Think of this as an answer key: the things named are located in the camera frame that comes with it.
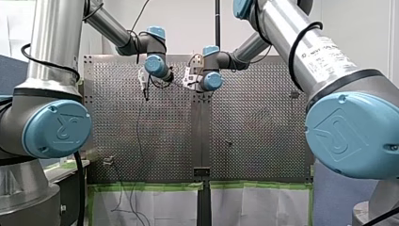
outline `metal post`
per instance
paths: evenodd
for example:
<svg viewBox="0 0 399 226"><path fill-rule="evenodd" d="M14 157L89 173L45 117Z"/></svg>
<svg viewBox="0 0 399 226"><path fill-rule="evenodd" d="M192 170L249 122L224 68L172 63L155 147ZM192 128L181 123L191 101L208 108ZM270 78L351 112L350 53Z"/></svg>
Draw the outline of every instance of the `metal post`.
<svg viewBox="0 0 399 226"><path fill-rule="evenodd" d="M216 46L220 48L220 0L215 0L215 35Z"/></svg>

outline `metal pegboard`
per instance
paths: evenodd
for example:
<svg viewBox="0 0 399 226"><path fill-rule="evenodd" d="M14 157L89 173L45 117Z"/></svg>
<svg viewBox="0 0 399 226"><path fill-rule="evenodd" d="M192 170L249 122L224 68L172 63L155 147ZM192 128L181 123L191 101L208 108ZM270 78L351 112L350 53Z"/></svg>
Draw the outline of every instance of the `metal pegboard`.
<svg viewBox="0 0 399 226"><path fill-rule="evenodd" d="M188 59L168 56L176 83ZM92 184L193 180L192 96L177 84L167 89L151 86L150 100L145 102L137 78L141 67L135 56L85 56L85 102L93 119L88 145ZM114 166L104 166L103 160L110 156Z"/></svg>
<svg viewBox="0 0 399 226"><path fill-rule="evenodd" d="M307 97L279 56L243 72L223 71L211 111L211 180L308 182Z"/></svg>

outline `white plastic sheet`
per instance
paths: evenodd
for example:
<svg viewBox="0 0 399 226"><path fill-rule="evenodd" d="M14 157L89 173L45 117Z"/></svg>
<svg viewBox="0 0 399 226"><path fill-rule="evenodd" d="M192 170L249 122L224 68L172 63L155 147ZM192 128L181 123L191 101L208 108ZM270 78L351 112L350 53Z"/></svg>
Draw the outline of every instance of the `white plastic sheet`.
<svg viewBox="0 0 399 226"><path fill-rule="evenodd" d="M122 192L119 185L106 189L96 187L89 198L90 225L142 226L144 223L148 226L150 223L151 226L197 226L197 196L200 187L166 187L152 189L148 186L125 186Z"/></svg>
<svg viewBox="0 0 399 226"><path fill-rule="evenodd" d="M218 185L211 195L214 226L311 226L308 185Z"/></svg>

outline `logo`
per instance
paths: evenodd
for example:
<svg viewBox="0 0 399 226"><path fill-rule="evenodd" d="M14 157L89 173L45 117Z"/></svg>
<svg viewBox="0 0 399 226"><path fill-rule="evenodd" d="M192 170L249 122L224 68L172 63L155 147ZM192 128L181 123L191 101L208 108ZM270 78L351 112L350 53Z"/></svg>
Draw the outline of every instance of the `logo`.
<svg viewBox="0 0 399 226"><path fill-rule="evenodd" d="M76 131L78 129L76 126L78 126L82 117L60 114L57 119L61 126L56 131L58 141L55 141L55 143L79 143L80 139L73 140L71 131Z"/></svg>
<svg viewBox="0 0 399 226"><path fill-rule="evenodd" d="M314 129L315 136L332 157L339 161L368 144L364 135L341 109L338 109Z"/></svg>

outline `metal stand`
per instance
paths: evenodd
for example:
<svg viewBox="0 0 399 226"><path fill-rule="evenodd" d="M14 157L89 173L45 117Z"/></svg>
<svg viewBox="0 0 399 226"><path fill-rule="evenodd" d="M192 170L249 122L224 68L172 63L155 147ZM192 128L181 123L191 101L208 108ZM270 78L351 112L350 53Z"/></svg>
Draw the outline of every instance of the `metal stand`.
<svg viewBox="0 0 399 226"><path fill-rule="evenodd" d="M0 167L0 225L60 225L59 187L39 160Z"/></svg>
<svg viewBox="0 0 399 226"><path fill-rule="evenodd" d="M211 175L210 163L210 103L211 93L197 94L193 96L193 150L196 155L194 159L194 180L203 182L203 190L198 194L198 226L212 225L211 208L211 186L209 183Z"/></svg>
<svg viewBox="0 0 399 226"><path fill-rule="evenodd" d="M369 202L357 204L353 210L353 226L361 226L396 208L399 204L399 181L380 181ZM388 218L378 226L399 225L399 216Z"/></svg>

